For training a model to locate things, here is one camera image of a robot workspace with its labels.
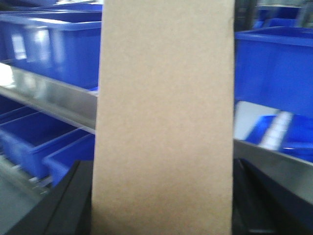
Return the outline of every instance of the cardboard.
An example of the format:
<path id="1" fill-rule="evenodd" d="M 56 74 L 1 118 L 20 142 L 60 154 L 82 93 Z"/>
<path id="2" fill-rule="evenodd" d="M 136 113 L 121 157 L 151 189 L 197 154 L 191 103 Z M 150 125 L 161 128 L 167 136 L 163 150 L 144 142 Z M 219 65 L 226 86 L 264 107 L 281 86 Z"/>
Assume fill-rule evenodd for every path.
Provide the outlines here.
<path id="1" fill-rule="evenodd" d="M 107 0 L 93 235 L 226 235 L 233 1 Z"/>

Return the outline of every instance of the brown cardboard sheet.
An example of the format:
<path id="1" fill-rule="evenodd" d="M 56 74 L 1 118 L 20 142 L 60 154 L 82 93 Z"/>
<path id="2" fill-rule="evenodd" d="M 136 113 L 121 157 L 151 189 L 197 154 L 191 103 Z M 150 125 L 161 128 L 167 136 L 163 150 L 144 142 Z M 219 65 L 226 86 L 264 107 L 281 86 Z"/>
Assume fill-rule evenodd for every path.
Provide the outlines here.
<path id="1" fill-rule="evenodd" d="M 92 234 L 230 234 L 232 119 L 233 1 L 107 0 Z"/>

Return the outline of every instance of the shelving unit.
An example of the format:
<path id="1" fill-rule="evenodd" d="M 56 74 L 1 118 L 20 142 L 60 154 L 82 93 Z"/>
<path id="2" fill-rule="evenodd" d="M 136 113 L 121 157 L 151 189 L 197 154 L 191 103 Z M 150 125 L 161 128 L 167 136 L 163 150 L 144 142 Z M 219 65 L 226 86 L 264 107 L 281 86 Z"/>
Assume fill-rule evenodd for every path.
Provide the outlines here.
<path id="1" fill-rule="evenodd" d="M 0 63 L 0 71 L 0 95 L 95 133 L 97 92 L 4 63 Z M 0 183 L 2 188 L 6 188 L 1 204 L 8 204 L 0 210 L 0 217 L 6 218 L 0 223 L 2 234 L 49 193 L 51 178 L 33 178 L 0 153 Z M 17 203 L 18 208 L 10 206 L 11 201 Z"/>

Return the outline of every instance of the storage rack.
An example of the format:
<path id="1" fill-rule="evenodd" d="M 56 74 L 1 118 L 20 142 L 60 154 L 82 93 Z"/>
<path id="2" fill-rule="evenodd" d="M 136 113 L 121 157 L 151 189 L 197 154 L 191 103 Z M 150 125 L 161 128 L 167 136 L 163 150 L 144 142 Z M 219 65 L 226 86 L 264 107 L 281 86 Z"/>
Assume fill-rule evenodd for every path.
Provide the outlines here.
<path id="1" fill-rule="evenodd" d="M 95 133 L 97 92 L 4 63 L 0 63 L 0 70 L 0 95 Z M 20 193 L 27 195 L 34 205 L 49 193 L 50 177 L 42 180 L 33 178 L 3 155 L 0 155 L 0 176 L 8 180 Z"/>

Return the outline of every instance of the plastic bin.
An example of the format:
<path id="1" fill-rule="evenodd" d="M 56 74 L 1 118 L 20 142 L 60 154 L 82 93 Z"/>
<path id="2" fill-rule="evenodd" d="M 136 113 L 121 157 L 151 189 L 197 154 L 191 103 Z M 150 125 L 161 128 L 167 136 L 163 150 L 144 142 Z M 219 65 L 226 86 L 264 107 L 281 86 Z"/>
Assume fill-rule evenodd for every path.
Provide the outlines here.
<path id="1" fill-rule="evenodd" d="M 235 99 L 313 117 L 313 29 L 237 32 Z"/>
<path id="2" fill-rule="evenodd" d="M 87 135 L 60 120 L 35 113 L 0 125 L 0 137 L 9 160 L 39 179 L 48 175 L 42 159 Z"/>
<path id="3" fill-rule="evenodd" d="M 262 27 L 277 27 L 277 26 L 294 27 L 296 23 L 297 23 L 296 19 L 273 18 L 265 21 Z"/>
<path id="4" fill-rule="evenodd" d="M 2 95 L 0 95 L 0 117 L 1 115 L 10 112 L 15 109 L 19 109 L 23 107 L 21 103 L 15 102 L 9 98 L 6 98 Z"/>
<path id="5" fill-rule="evenodd" d="M 101 12 L 0 15 L 13 66 L 90 89 L 98 84 Z"/>
<path id="6" fill-rule="evenodd" d="M 60 10 L 74 10 L 74 11 L 102 11 L 102 4 L 89 3 L 68 3 L 56 4 L 52 6 L 36 7 L 36 11 L 60 11 Z"/>
<path id="7" fill-rule="evenodd" d="M 20 11 L 18 9 L 12 10 L 12 11 L 0 11 L 0 15 L 2 14 L 19 14 L 19 13 L 29 13 L 30 7 L 25 7 L 23 11 Z M 0 62 L 4 60 L 8 60 L 8 52 L 5 45 L 4 40 L 4 29 L 3 24 L 0 22 Z"/>
<path id="8" fill-rule="evenodd" d="M 57 3 L 57 0 L 1 0 L 10 6 L 38 7 Z"/>
<path id="9" fill-rule="evenodd" d="M 33 114 L 36 113 L 37 111 L 29 108 L 29 107 L 21 107 L 18 109 L 15 109 L 13 111 L 4 113 L 0 115 L 0 125 L 4 124 L 6 122 L 18 119 L 18 118 L 22 118 L 24 116 L 27 116 L 29 114 Z"/>
<path id="10" fill-rule="evenodd" d="M 275 115 L 260 117 L 246 141 L 259 144 L 275 117 Z M 313 162 L 313 119 L 294 115 L 279 151 Z"/>
<path id="11" fill-rule="evenodd" d="M 93 156 L 94 135 L 89 134 L 44 158 L 44 164 L 48 166 L 52 184 L 56 186 L 76 160 L 93 160 Z"/>

